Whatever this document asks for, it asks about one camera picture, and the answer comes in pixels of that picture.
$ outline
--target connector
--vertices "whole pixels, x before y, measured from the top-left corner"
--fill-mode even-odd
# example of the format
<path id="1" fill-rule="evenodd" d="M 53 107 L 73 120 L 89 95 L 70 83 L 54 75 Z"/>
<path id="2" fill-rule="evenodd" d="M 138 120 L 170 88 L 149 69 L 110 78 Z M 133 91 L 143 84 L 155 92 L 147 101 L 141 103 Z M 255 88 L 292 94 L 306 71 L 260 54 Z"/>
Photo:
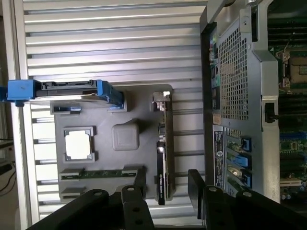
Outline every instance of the connector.
<path id="1" fill-rule="evenodd" d="M 280 187 L 295 187 L 302 186 L 302 180 L 297 178 L 281 178 Z"/>
<path id="2" fill-rule="evenodd" d="M 280 140 L 307 139 L 307 132 L 280 133 Z"/>

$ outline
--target metal side panel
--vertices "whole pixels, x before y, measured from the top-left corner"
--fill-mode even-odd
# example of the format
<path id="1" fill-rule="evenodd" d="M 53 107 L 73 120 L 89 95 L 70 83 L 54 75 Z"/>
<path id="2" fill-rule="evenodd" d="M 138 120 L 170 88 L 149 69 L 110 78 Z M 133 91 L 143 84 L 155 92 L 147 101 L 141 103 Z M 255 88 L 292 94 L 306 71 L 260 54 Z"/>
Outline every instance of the metal side panel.
<path id="1" fill-rule="evenodd" d="M 278 121 L 268 123 L 264 108 L 272 103 L 278 111 L 277 61 L 268 52 L 267 8 L 272 0 L 257 5 L 256 19 L 244 0 L 231 7 L 233 20 L 217 17 L 217 27 L 227 29 L 218 39 L 221 74 L 221 125 L 226 145 L 242 136 L 251 138 L 252 189 L 280 202 Z M 257 27 L 252 31 L 252 23 Z"/>
<path id="2" fill-rule="evenodd" d="M 165 207 L 154 200 L 148 204 L 156 224 L 200 224 L 188 198 L 187 170 L 204 173 L 199 17 L 206 1 L 5 2 L 10 79 L 172 86 L 177 193 Z M 63 205 L 54 118 L 46 106 L 26 104 L 12 112 L 26 229 Z"/>

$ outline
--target metal bracket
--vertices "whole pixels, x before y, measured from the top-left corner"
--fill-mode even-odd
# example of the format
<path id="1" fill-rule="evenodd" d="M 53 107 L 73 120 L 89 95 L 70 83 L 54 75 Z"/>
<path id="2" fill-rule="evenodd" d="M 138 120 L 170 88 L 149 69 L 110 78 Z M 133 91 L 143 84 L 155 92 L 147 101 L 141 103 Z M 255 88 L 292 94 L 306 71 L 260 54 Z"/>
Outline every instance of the metal bracket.
<path id="1" fill-rule="evenodd" d="M 251 9 L 246 7 L 240 9 L 240 32 L 241 33 L 251 33 Z"/>

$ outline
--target black metal arm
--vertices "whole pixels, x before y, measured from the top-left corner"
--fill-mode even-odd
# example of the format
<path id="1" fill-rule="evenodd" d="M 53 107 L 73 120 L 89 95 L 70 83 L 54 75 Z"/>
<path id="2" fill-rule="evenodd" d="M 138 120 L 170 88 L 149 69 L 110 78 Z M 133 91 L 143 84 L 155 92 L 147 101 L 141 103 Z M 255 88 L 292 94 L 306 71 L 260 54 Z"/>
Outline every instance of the black metal arm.
<path id="1" fill-rule="evenodd" d="M 307 229 L 307 218 L 247 188 L 234 198 L 218 187 L 206 186 L 197 170 L 189 170 L 188 188 L 197 217 L 205 222 L 204 230 Z M 28 229 L 154 230 L 145 190 L 145 169 L 139 169 L 134 185 L 111 196 L 104 190 L 91 190 Z"/>

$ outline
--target corrugated metal wall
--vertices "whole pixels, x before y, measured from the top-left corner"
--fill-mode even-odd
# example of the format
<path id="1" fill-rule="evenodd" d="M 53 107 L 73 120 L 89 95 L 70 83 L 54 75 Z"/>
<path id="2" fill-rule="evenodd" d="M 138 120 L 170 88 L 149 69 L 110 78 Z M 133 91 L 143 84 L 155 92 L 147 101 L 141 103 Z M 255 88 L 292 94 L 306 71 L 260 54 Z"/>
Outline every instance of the corrugated metal wall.
<path id="1" fill-rule="evenodd" d="M 18 25 L 25 30 L 25 39 L 19 39 L 18 45 L 19 52 L 26 52 L 20 55 L 26 60 L 20 62 L 21 69 L 26 63 L 28 78 L 104 79 L 114 85 L 167 83 L 173 87 L 177 193 L 165 207 L 148 200 L 156 224 L 200 223 L 187 197 L 186 176 L 188 169 L 204 171 L 199 17 L 205 3 L 24 0 L 24 17 L 16 16 L 24 21 L 17 22 L 17 33 Z M 20 0 L 15 0 L 17 13 L 18 6 Z M 31 114 L 34 147 L 27 145 L 27 154 L 34 151 L 36 177 L 29 180 L 30 186 L 36 181 L 38 184 L 31 191 L 38 197 L 31 199 L 35 222 L 62 204 L 57 186 L 54 119 L 48 108 L 40 106 L 31 106 Z"/>

